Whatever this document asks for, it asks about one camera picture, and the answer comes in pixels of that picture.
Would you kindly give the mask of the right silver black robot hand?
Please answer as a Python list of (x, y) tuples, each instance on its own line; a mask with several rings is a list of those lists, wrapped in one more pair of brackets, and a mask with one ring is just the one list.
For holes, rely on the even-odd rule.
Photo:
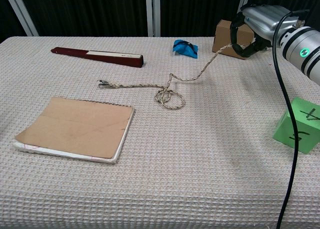
[[(239, 56), (248, 58), (273, 45), (273, 36), (279, 21), (290, 11), (280, 5), (244, 5), (230, 24), (230, 43)], [(246, 48), (237, 43), (239, 27), (247, 25), (254, 33), (254, 42)]]

